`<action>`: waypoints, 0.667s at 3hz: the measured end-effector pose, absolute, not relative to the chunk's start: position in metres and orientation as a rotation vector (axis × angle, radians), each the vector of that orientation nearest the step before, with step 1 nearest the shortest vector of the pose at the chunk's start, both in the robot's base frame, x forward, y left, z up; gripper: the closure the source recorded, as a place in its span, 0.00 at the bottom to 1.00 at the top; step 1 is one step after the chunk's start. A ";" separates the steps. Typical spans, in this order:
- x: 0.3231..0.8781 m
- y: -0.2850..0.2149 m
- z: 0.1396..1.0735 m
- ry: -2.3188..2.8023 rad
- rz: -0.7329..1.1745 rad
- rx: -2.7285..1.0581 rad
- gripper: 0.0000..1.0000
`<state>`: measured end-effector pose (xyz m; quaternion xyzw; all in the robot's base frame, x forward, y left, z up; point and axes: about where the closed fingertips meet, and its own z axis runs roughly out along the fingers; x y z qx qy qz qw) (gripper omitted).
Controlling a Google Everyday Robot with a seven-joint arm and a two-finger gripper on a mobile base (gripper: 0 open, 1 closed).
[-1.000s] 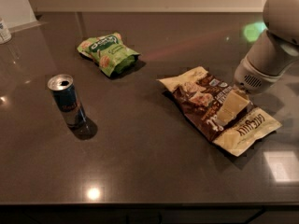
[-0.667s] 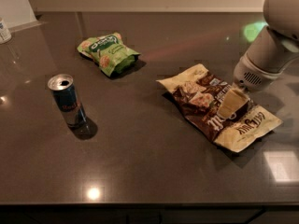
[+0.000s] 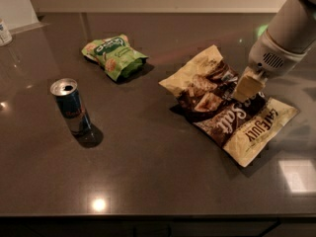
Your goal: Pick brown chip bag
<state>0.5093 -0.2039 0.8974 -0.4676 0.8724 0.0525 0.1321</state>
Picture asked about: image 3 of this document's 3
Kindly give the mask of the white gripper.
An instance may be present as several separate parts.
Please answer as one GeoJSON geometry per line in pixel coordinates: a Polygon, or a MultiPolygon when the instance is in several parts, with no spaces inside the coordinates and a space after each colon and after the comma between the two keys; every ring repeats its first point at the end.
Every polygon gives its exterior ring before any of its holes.
{"type": "Polygon", "coordinates": [[[305,53],[294,53],[277,45],[264,31],[253,44],[248,59],[248,66],[240,77],[232,98],[244,103],[256,94],[265,99],[262,91],[267,78],[283,76],[292,70],[305,56],[305,53]]]}

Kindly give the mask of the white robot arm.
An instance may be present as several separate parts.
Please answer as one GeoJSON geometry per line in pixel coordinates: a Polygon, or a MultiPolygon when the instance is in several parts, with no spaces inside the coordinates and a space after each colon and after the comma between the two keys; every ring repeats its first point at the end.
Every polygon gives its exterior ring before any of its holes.
{"type": "Polygon", "coordinates": [[[292,70],[315,45],[316,0],[286,0],[253,44],[232,98],[245,102],[292,70]]]}

